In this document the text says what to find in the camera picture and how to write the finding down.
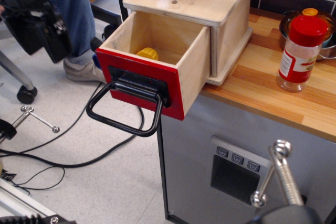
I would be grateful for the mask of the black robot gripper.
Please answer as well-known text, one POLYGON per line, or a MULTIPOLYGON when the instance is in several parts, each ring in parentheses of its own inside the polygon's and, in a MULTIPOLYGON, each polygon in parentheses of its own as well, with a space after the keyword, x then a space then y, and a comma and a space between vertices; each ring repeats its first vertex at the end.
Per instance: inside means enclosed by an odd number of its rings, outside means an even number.
POLYGON ((29 55, 44 48, 52 62, 72 53, 66 23, 50 0, 1 0, 7 28, 29 55))

